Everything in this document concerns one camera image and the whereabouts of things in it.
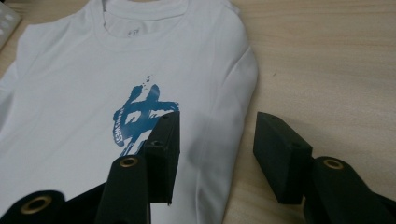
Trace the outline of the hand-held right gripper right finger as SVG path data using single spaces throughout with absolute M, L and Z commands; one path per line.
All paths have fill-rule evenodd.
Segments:
M 302 202 L 312 150 L 283 119 L 257 113 L 253 154 L 279 203 Z

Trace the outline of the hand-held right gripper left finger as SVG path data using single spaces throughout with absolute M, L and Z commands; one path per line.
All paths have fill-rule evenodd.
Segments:
M 179 112 L 161 116 L 144 144 L 151 203 L 172 203 L 180 154 Z

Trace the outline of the white t-shirt with blue print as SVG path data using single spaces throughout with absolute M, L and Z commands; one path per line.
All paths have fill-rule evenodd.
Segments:
M 258 66 L 230 0 L 89 0 L 31 25 L 0 79 L 0 216 L 23 196 L 75 197 L 180 115 L 171 205 L 153 224 L 221 224 Z

